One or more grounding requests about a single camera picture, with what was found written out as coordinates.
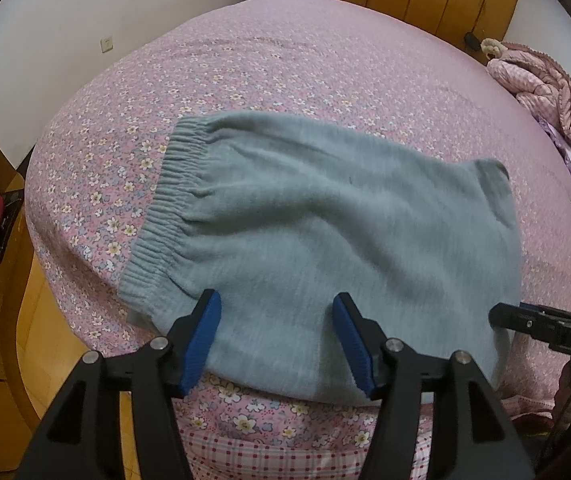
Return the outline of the plush toy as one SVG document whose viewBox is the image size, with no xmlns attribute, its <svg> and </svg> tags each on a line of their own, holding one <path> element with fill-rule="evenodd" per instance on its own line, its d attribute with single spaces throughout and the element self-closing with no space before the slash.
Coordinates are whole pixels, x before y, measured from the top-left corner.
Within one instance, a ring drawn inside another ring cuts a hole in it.
<svg viewBox="0 0 571 480">
<path fill-rule="evenodd" d="M 497 39 L 485 38 L 481 42 L 481 50 L 485 58 L 490 61 L 501 58 L 508 51 L 508 48 Z"/>
</svg>

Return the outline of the white wall socket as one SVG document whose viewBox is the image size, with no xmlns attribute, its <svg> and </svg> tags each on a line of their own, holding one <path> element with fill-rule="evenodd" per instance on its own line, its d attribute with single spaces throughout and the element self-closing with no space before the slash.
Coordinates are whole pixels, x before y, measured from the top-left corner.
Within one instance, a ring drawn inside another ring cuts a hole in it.
<svg viewBox="0 0 571 480">
<path fill-rule="evenodd" d="M 103 53 L 107 53 L 113 50 L 113 38 L 112 37 L 105 37 L 100 41 L 101 51 Z"/>
</svg>

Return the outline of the grey-green knit pants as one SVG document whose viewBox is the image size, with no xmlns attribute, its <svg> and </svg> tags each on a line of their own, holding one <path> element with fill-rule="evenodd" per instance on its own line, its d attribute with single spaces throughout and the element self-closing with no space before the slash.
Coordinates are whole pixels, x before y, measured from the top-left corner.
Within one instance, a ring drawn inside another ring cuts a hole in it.
<svg viewBox="0 0 571 480">
<path fill-rule="evenodd" d="M 488 313 L 521 296 L 508 171 L 302 116 L 182 118 L 118 295 L 166 333 L 208 288 L 222 319 L 207 369 L 240 386 L 365 404 L 331 325 L 340 292 L 415 351 L 470 352 L 498 384 L 512 334 Z"/>
</svg>

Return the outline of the pink quilted blanket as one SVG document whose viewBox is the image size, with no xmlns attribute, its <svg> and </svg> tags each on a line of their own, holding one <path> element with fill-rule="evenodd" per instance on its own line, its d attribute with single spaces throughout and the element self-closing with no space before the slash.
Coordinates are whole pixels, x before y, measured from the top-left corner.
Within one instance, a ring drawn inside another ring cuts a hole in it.
<svg viewBox="0 0 571 480">
<path fill-rule="evenodd" d="M 571 76 L 546 53 L 524 44 L 504 45 L 508 51 L 488 61 L 486 72 L 535 119 L 550 122 L 571 146 Z"/>
</svg>

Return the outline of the pink floral bed sheet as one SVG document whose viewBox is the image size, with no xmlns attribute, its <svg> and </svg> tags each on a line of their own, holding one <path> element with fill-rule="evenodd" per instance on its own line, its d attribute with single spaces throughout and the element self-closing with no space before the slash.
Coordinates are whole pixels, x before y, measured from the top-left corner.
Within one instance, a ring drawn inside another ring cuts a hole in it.
<svg viewBox="0 0 571 480">
<path fill-rule="evenodd" d="M 127 55 L 56 113 L 27 173 L 32 244 L 70 329 L 104 354 L 150 334 L 126 321 L 120 274 L 183 116 L 296 114 L 509 171 L 524 299 L 571 311 L 571 175 L 547 132 L 479 62 L 337 0 L 248 0 Z M 551 426 L 564 356 L 518 336 L 499 394 L 517 428 Z M 280 399 L 205 374 L 178 426 L 197 479 L 356 478 L 378 408 Z"/>
</svg>

